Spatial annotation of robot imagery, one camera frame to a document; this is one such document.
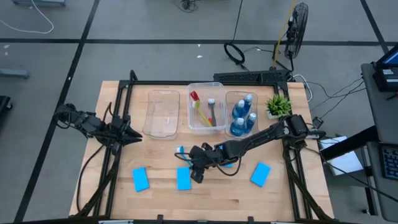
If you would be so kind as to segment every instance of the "wooden table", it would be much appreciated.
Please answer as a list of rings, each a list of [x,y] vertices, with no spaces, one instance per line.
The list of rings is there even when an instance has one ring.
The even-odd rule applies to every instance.
[[[293,114],[301,114],[306,122],[311,123],[302,83],[288,84]],[[224,86],[224,88],[225,92],[250,91],[258,95],[259,130],[266,129],[276,122],[268,119],[265,106],[267,99],[274,95],[273,87]],[[142,133],[148,92],[151,90],[175,90],[180,93],[180,117],[177,136],[173,141],[155,140]],[[117,91],[118,82],[103,82],[96,106],[97,114],[102,116],[110,101],[114,105]],[[242,159],[241,170],[234,177],[225,176],[217,169],[209,169],[202,184],[191,181],[191,190],[178,191],[176,168],[186,166],[186,162],[174,157],[176,148],[183,145],[189,152],[193,145],[200,146],[206,141],[212,146],[227,140],[227,135],[224,131],[206,136],[192,134],[187,124],[187,87],[182,85],[134,85],[129,114],[132,128],[144,137],[142,142],[126,146],[122,151],[111,218],[153,220],[158,214],[163,214],[165,220],[243,221],[247,220],[248,216],[253,216],[255,221],[294,221],[287,171],[282,158],[282,141],[271,141],[249,151]],[[111,117],[108,116],[106,122],[110,121]],[[307,144],[309,148],[318,150],[316,141],[307,140]],[[88,140],[83,164],[99,147],[100,144],[95,139]],[[90,199],[98,186],[103,155],[104,150],[88,164],[83,174],[81,206]],[[301,156],[308,191],[326,214],[332,217],[333,211],[319,156],[307,150],[302,150]],[[258,162],[271,167],[271,173],[263,188],[249,180]],[[141,166],[146,167],[150,189],[136,192],[131,172]],[[236,166],[237,164],[234,164],[234,167],[227,171],[233,172]],[[297,192],[300,215],[305,217],[301,194],[298,190]],[[70,214],[77,212],[75,198]],[[104,213],[105,203],[106,200],[102,200],[100,213]]]

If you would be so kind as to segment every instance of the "gray floor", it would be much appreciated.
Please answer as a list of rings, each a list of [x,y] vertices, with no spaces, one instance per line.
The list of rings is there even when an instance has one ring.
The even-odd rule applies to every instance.
[[[16,32],[0,24],[0,38],[79,39],[94,0],[68,0],[67,6],[41,6],[54,23],[47,35]],[[358,0],[305,1],[310,8],[305,40],[377,41]],[[386,41],[398,40],[394,0],[367,0]],[[289,11],[290,1],[244,1],[236,34],[241,40],[275,40]],[[187,14],[173,1],[101,0],[88,34],[89,39],[230,39],[239,8],[238,0],[198,2],[198,10]],[[0,19],[21,29],[46,30],[49,25],[29,6],[0,2]],[[252,45],[239,45],[248,49]],[[259,45],[271,49],[271,45]],[[9,95],[14,109],[0,132],[0,223],[12,222],[51,115],[67,77],[77,44],[0,44],[0,67],[28,69],[29,80],[0,78],[0,95]],[[380,46],[303,46],[295,59],[295,74],[322,84],[333,93],[360,77],[360,65],[383,55]],[[266,70],[271,54],[246,53],[250,70]],[[86,44],[67,95],[67,102],[93,111],[101,82],[128,77],[134,69],[140,80],[212,80],[217,72],[241,69],[228,59],[218,44]],[[313,108],[326,99],[311,86]],[[324,117],[329,134],[350,136],[373,124],[365,91],[347,97]],[[312,111],[326,113],[336,100]],[[73,130],[56,129],[25,221],[66,217],[80,169],[86,139]],[[325,171],[336,218],[357,223],[387,223],[381,217],[361,214],[365,194],[337,183]]]

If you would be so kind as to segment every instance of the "blue bottle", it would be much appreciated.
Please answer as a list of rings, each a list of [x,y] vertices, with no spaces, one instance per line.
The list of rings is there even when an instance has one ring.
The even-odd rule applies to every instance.
[[[229,129],[233,136],[241,136],[244,134],[246,128],[244,127],[244,119],[238,118],[231,124],[231,128]]]
[[[256,118],[257,115],[255,113],[251,113],[249,117],[246,119],[245,133],[249,133],[252,130],[254,123],[256,122]]]
[[[244,97],[244,107],[243,107],[243,116],[248,115],[249,111],[250,111],[250,107],[251,107],[251,102],[253,100],[253,96],[252,94],[247,94]]]
[[[232,118],[242,118],[243,117],[243,109],[244,109],[244,101],[239,100],[234,106],[234,110],[232,110]]]

